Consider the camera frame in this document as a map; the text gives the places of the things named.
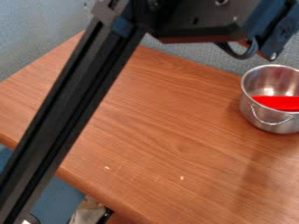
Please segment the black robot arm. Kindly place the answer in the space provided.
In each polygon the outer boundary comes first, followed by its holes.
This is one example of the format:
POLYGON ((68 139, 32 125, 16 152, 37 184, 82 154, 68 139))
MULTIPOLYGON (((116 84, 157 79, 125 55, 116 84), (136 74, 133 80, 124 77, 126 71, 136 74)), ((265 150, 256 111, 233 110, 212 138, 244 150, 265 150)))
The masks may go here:
POLYGON ((275 60, 299 0, 96 0, 93 18, 0 174, 0 224, 21 224, 144 35, 275 60))

